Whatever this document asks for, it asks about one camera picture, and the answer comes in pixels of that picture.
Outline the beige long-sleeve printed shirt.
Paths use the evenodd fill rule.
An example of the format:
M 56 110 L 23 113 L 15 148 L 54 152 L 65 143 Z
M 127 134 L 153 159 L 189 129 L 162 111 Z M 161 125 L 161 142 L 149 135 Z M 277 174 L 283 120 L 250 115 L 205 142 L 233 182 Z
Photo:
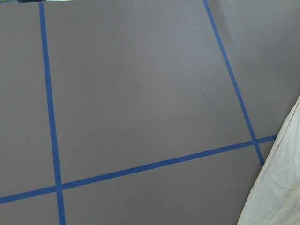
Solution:
M 243 207 L 239 225 L 300 223 L 300 102 L 285 119 Z

